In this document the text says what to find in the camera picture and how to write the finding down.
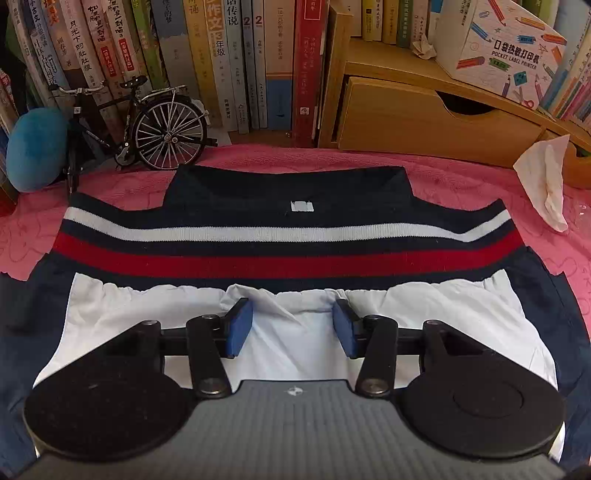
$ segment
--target gray plastic base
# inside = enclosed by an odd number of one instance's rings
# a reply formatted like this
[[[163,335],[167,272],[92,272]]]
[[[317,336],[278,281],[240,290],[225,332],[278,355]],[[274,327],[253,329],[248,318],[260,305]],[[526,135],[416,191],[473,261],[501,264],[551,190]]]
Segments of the gray plastic base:
[[[22,480],[397,479],[555,480],[538,455],[476,462],[427,445],[385,400],[345,381],[244,381],[229,398],[202,402],[166,444],[129,460],[81,463],[42,457]]]

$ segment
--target pink blanket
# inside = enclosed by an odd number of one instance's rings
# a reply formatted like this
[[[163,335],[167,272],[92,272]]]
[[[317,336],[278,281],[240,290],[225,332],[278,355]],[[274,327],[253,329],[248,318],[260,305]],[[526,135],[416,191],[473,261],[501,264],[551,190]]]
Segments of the pink blanket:
[[[547,226],[531,206],[513,170],[434,157],[348,154],[234,145],[209,150],[202,165],[242,171],[288,173],[380,165],[406,168],[416,196],[446,207],[473,210],[501,198],[525,243],[553,274],[566,273],[591,331],[591,192],[564,188],[565,233]],[[125,210],[157,207],[173,173],[136,171],[82,177],[80,191]],[[25,280],[51,249],[66,210],[62,184],[20,197],[14,214],[0,218],[0,271]]]

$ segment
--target red stripe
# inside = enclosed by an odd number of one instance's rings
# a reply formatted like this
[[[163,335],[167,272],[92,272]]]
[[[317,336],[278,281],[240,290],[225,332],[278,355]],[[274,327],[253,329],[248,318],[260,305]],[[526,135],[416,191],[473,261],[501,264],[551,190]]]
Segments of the red stripe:
[[[428,250],[325,257],[174,257],[114,252],[59,233],[53,250],[84,265],[156,278],[330,278],[474,270],[522,246],[517,230],[478,250]]]

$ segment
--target white tissue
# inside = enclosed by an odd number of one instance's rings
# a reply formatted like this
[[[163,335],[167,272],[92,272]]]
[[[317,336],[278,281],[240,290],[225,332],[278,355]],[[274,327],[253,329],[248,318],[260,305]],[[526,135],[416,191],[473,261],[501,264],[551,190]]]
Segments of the white tissue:
[[[432,59],[437,56],[435,47],[429,43],[425,34],[421,37],[421,41],[413,42],[411,50],[417,57],[420,57],[423,60]]]
[[[569,227],[562,215],[562,162],[569,138],[536,142],[513,165],[531,204],[557,232]]]

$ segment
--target bicycle seat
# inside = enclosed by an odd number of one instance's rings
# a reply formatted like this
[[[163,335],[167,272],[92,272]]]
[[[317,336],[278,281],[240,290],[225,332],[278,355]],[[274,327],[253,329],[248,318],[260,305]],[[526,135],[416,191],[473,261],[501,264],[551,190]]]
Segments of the bicycle seat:
[[[119,85],[121,88],[132,88],[132,87],[140,87],[144,83],[148,81],[146,75],[140,75],[139,77],[134,77],[127,82],[120,83]]]

